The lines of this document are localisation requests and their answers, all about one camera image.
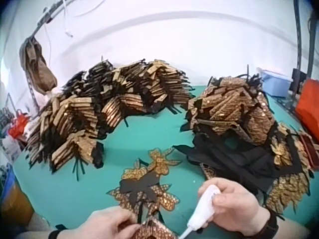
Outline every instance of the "blue plastic bin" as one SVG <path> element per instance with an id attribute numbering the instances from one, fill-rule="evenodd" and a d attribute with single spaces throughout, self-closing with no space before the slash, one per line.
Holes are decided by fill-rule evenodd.
<path id="1" fill-rule="evenodd" d="M 272 71 L 261 71 L 264 80 L 263 91 L 275 97 L 287 97 L 292 79 L 288 76 Z"/>

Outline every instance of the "white glue bottle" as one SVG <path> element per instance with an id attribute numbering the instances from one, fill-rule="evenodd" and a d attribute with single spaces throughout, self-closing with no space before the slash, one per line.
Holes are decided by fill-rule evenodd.
<path id="1" fill-rule="evenodd" d="M 200 197 L 195 211 L 187 223 L 187 229 L 179 237 L 179 239 L 184 239 L 192 231 L 200 229 L 207 222 L 207 220 L 214 215 L 215 210 L 212 200 L 216 194 L 220 194 L 220 190 L 215 185 L 210 185 L 206 189 L 206 191 Z"/>

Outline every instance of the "teal table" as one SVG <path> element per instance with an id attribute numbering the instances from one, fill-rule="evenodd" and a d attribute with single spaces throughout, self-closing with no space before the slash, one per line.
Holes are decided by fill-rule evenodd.
<path id="1" fill-rule="evenodd" d="M 204 87 L 196 87 L 199 95 Z M 269 98 L 270 107 L 277 121 L 283 121 L 294 128 L 300 125 Z M 165 150 L 175 144 L 192 145 L 191 131 L 179 132 L 185 122 L 185 113 L 173 115 L 165 109 L 155 116 L 128 117 L 129 127 L 121 122 L 116 130 L 103 141 L 105 149 L 104 167 L 96 169 L 85 166 L 85 175 L 79 173 L 79 182 L 72 174 L 74 159 L 53 175 L 47 164 L 36 164 L 29 170 L 23 152 L 13 168 L 22 191 L 29 197 L 34 210 L 46 218 L 52 226 L 63 224 L 75 228 L 82 224 L 95 210 L 118 205 L 107 195 L 119 186 L 123 170 L 132 168 L 137 158 L 151 162 L 148 150 Z M 169 192 L 178 196 L 180 203 L 172 212 L 161 210 L 166 225 L 180 234 L 186 227 L 197 202 L 197 190 L 204 181 L 204 175 L 197 166 L 189 164 L 185 156 L 174 151 L 169 159 L 179 159 L 182 163 L 170 167 L 169 174 L 160 178 L 161 184 L 171 184 Z M 306 225 L 319 211 L 319 174 L 311 181 L 311 196 L 304 195 L 299 203 L 297 214 L 292 207 L 285 210 L 284 216 Z M 199 238 L 192 234 L 189 238 Z M 204 230 L 200 238 L 232 238 L 232 235 L 214 226 Z"/>

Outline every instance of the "pile of fabric pieces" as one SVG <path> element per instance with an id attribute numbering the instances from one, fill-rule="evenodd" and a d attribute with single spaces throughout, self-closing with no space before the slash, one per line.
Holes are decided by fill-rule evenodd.
<path id="1" fill-rule="evenodd" d="M 103 166 L 104 147 L 96 139 L 108 133 L 126 117 L 156 114 L 174 104 L 186 104 L 189 92 L 185 73 L 162 60 L 141 60 L 114 68 L 103 61 L 88 72 L 79 72 L 41 110 L 35 130 L 28 140 L 30 167 L 49 162 L 52 172 L 72 157 L 78 164 Z"/>
<path id="2" fill-rule="evenodd" d="M 217 175 L 255 195 L 261 191 L 264 205 L 279 214 L 290 202 L 296 210 L 302 195 L 310 194 L 313 172 L 300 136 L 306 133 L 275 121 L 258 75 L 211 78 L 184 108 L 181 131 L 194 131 L 194 147 L 174 147 L 200 165 L 206 178 Z M 229 138 L 237 139 L 236 147 L 225 143 Z"/>

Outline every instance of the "wristwatch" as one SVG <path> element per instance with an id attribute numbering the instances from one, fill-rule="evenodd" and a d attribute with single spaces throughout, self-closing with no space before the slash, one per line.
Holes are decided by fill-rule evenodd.
<path id="1" fill-rule="evenodd" d="M 269 210 L 270 218 L 259 233 L 250 237 L 251 239 L 272 239 L 278 231 L 277 215 L 274 211 Z"/>
<path id="2" fill-rule="evenodd" d="M 52 232 L 49 234 L 48 239 L 57 239 L 57 238 L 58 238 L 58 235 L 60 234 L 61 231 L 63 231 L 63 230 L 55 230 L 55 231 L 52 231 Z"/>

